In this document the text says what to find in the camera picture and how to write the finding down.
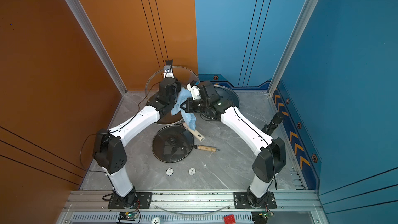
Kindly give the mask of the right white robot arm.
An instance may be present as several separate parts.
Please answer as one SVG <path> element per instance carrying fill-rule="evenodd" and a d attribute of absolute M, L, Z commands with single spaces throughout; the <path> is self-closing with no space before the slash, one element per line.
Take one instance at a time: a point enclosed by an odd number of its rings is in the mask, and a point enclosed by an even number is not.
<path fill-rule="evenodd" d="M 190 96 L 181 104 L 186 113 L 199 113 L 206 120 L 219 121 L 233 130 L 256 156 L 252 164 L 254 179 L 247 189 L 247 203 L 252 208 L 267 206 L 271 196 L 269 187 L 276 183 L 276 175 L 287 163 L 286 145 L 271 134 L 283 122 L 283 115 L 277 113 L 270 124 L 260 130 L 252 124 L 233 104 L 221 97 L 215 86 L 209 82 L 187 84 Z"/>

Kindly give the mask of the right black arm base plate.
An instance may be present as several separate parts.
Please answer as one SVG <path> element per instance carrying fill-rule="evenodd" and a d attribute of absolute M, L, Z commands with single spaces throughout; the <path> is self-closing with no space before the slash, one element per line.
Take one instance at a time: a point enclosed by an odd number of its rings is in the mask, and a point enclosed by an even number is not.
<path fill-rule="evenodd" d="M 261 198 L 257 198 L 251 192 L 234 192 L 234 206 L 236 209 L 267 208 L 276 209 L 277 203 L 272 192 L 267 191 Z"/>

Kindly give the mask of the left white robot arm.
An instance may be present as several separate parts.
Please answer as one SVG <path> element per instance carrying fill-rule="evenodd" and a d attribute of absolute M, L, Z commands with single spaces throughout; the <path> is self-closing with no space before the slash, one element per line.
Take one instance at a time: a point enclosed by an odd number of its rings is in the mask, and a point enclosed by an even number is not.
<path fill-rule="evenodd" d="M 150 98 L 142 110 L 110 130 L 99 130 L 95 136 L 93 159 L 109 178 L 113 194 L 123 208 L 132 208 L 136 202 L 136 190 L 125 168 L 127 162 L 125 147 L 144 129 L 171 112 L 177 103 L 180 90 L 181 83 L 176 78 L 162 79 L 159 91 Z"/>

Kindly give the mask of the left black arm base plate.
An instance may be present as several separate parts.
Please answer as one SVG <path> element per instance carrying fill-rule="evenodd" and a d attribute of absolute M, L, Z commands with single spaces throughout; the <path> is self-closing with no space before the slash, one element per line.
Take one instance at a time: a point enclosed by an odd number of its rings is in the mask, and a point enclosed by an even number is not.
<path fill-rule="evenodd" d="M 112 193 L 108 202 L 108 209 L 149 209 L 152 192 L 134 192 L 125 197 Z"/>

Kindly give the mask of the light blue microfibre cloth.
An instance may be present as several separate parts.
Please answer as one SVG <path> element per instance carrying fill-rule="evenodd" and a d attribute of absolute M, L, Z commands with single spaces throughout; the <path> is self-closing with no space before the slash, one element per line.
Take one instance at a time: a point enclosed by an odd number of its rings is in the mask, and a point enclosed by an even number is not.
<path fill-rule="evenodd" d="M 188 127 L 192 130 L 196 130 L 196 116 L 194 113 L 188 111 L 189 103 L 187 103 L 188 99 L 192 99 L 191 92 L 187 89 L 182 88 L 178 94 L 176 104 L 173 106 L 171 110 L 172 115 L 177 115 L 181 113 L 181 116 Z"/>

